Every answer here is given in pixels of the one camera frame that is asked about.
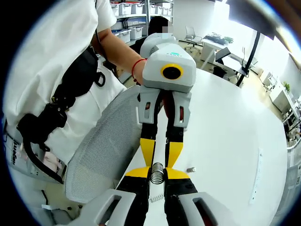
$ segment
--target white table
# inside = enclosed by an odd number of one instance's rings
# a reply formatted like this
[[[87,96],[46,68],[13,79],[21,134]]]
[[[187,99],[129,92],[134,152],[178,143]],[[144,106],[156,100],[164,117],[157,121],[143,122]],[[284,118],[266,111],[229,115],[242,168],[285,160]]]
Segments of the white table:
[[[197,70],[191,90],[190,121],[184,148],[174,169],[196,167],[190,177],[199,192],[207,192],[224,204],[242,226],[269,226],[285,185],[287,151],[281,121],[258,100],[235,85]],[[164,164],[167,117],[158,115],[154,162]],[[250,204],[262,149],[261,180]],[[139,148],[127,172],[144,167]],[[164,185],[150,184],[150,197],[163,194]],[[167,225],[164,200],[151,203],[145,226]]]
[[[227,74],[238,74],[240,73],[241,76],[247,76],[247,74],[244,72],[244,70],[241,67],[240,62],[238,62],[237,60],[229,57],[229,56],[225,56],[222,58],[223,64],[220,64],[216,61],[213,62],[214,65],[219,66],[220,68],[224,69],[226,71]],[[242,80],[240,80],[239,83],[237,83],[236,85],[239,86],[241,84]]]
[[[294,106],[294,102],[279,79],[277,80],[277,84],[275,85],[274,89],[272,89],[271,93],[269,94],[269,97],[273,104],[282,113],[286,113],[286,111],[291,108],[296,119],[299,119],[300,115]]]
[[[210,53],[212,50],[221,50],[223,48],[228,47],[229,51],[231,54],[229,55],[230,57],[233,57],[236,60],[241,61],[244,58],[244,54],[241,50],[238,50],[233,44],[229,44],[227,46],[213,42],[208,39],[203,39],[202,40],[204,46],[201,54],[201,60],[205,61],[208,56],[210,56]],[[208,62],[213,64],[214,61],[214,56],[209,58]]]

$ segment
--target black backpack strap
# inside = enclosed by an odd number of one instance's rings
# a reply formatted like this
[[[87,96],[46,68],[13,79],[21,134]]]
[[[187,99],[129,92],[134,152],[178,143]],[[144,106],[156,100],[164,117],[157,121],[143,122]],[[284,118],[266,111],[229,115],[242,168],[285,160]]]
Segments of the black backpack strap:
[[[23,137],[24,149],[32,163],[61,184],[62,178],[35,156],[31,143],[39,144],[45,152],[50,151],[44,143],[53,130],[65,126],[67,121],[65,111],[74,105],[76,97],[86,94],[93,82],[99,87],[105,84],[104,74],[96,72],[97,60],[93,50],[88,47],[65,72],[62,83],[51,98],[53,102],[47,104],[38,117],[30,113],[26,114],[17,126]]]

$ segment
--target white storage bin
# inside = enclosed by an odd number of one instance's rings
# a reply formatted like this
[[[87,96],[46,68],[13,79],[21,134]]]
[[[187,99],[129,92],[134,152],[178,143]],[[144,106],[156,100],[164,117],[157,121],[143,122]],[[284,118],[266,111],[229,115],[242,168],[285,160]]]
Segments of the white storage bin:
[[[155,14],[156,13],[156,9],[157,9],[157,6],[150,5],[150,14]]]
[[[143,36],[147,36],[146,25],[144,25],[143,28],[142,28],[142,35],[143,35]]]
[[[119,16],[119,4],[111,4],[112,11],[115,16]]]
[[[129,15],[132,12],[132,3],[120,3],[119,4],[119,16]]]
[[[173,10],[170,8],[169,10],[168,10],[168,12],[167,12],[167,15],[169,15],[169,16],[171,16],[171,12],[172,12]]]
[[[155,14],[162,15],[163,14],[163,7],[162,6],[157,6]]]
[[[131,40],[136,40],[142,37],[142,29],[143,27],[134,27],[131,30]]]
[[[127,22],[127,25],[128,26],[136,26],[136,25],[139,25],[139,22],[138,21],[128,21]]]
[[[143,4],[135,3],[132,5],[132,14],[142,14]]]
[[[131,40],[130,37],[130,33],[131,33],[131,29],[125,30],[125,31],[121,31],[119,32],[119,38],[121,40],[123,40],[125,43],[129,42]]]
[[[113,34],[114,34],[115,36],[117,36],[118,38],[120,38],[119,32],[114,32]]]
[[[168,8],[163,8],[163,15],[168,15]]]

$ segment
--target white shelf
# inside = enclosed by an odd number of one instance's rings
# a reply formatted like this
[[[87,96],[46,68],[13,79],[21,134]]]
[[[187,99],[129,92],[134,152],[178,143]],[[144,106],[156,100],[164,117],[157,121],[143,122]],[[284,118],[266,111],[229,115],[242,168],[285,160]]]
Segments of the white shelf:
[[[170,1],[170,0],[150,0],[150,2],[153,3],[164,3],[164,2],[168,2],[168,3],[174,3],[174,1]]]
[[[142,36],[141,38],[138,38],[138,39],[135,39],[135,40],[131,40],[131,41],[127,42],[126,44],[127,44],[128,46],[134,45],[135,42],[136,42],[137,40],[143,39],[143,38],[145,38],[145,37],[146,37],[146,36]]]
[[[146,16],[146,14],[129,14],[129,15],[116,16],[116,18],[123,19],[123,18],[142,17],[142,16]]]
[[[161,15],[161,14],[151,14],[150,16],[166,16],[166,17],[173,17],[173,16],[169,16],[169,15]]]

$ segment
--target hand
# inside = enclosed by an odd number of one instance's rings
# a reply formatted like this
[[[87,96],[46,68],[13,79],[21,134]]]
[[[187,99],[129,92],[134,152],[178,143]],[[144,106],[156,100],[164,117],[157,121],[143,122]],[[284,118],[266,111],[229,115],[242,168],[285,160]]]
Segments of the hand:
[[[142,60],[139,63],[137,63],[134,68],[134,78],[141,85],[143,85],[142,72],[143,72],[145,64],[146,64],[146,60]]]

